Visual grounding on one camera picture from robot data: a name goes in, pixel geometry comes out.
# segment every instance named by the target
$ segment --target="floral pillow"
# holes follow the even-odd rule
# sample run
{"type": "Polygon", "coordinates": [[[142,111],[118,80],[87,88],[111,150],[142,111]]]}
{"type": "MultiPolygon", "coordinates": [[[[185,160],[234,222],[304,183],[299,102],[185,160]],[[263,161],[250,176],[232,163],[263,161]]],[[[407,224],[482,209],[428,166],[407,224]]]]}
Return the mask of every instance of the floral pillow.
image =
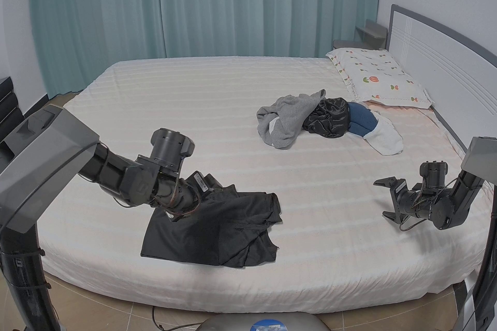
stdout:
{"type": "Polygon", "coordinates": [[[384,49],[334,49],[326,54],[357,102],[428,109],[428,93],[384,49]]]}

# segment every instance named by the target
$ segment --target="mattress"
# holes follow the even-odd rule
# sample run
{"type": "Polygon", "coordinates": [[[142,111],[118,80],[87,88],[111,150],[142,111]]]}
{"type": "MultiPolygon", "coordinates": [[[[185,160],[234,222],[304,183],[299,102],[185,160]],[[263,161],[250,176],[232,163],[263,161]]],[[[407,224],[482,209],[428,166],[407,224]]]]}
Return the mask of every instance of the mattress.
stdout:
{"type": "Polygon", "coordinates": [[[329,59],[207,57],[119,62],[66,105],[109,148],[148,156],[152,132],[189,136],[195,170],[239,191],[275,192],[283,222],[270,228],[276,262],[233,269],[140,257],[152,209],[118,206],[76,176],[38,223],[46,271],[111,297],[210,312],[334,312],[415,299],[465,278],[482,260],[491,202],[481,191],[466,222],[438,231],[430,222],[401,232],[382,217],[389,191],[376,179],[420,182],[426,160],[461,158],[429,112],[370,105],[388,117],[404,151],[381,156],[350,133],[326,139],[302,131],[287,150],[264,144],[256,112],[278,97],[350,100],[329,59]]]}

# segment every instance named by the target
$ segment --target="folded black clothing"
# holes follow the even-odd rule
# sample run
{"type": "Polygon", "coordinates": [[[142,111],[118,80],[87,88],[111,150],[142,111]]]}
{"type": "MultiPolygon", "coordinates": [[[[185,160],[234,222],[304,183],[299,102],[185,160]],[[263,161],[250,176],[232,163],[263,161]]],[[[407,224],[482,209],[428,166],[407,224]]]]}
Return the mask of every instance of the folded black clothing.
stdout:
{"type": "Polygon", "coordinates": [[[215,190],[191,216],[171,222],[158,207],[143,240],[143,257],[215,266],[256,266],[276,260],[267,229],[281,222],[276,194],[215,190]]]}
{"type": "Polygon", "coordinates": [[[343,136],[350,123],[350,109],[343,98],[323,99],[304,120],[302,128],[326,138],[343,136]]]}

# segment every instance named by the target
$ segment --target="white headboard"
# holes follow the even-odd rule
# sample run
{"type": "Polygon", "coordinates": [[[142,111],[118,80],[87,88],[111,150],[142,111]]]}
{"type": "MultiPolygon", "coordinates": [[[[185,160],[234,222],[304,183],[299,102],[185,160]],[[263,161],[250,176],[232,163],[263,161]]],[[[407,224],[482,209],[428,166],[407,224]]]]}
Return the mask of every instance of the white headboard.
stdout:
{"type": "Polygon", "coordinates": [[[387,50],[425,89],[440,121],[466,150],[497,136],[497,56],[469,38],[392,5],[387,50]]]}

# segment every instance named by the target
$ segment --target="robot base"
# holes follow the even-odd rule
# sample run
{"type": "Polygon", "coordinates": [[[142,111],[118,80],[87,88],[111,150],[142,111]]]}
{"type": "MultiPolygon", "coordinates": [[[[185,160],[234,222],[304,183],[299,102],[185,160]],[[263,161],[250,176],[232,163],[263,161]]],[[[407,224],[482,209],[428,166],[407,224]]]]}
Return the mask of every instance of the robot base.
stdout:
{"type": "Polygon", "coordinates": [[[315,315],[309,313],[230,313],[216,315],[202,323],[198,331],[329,331],[315,315]]]}

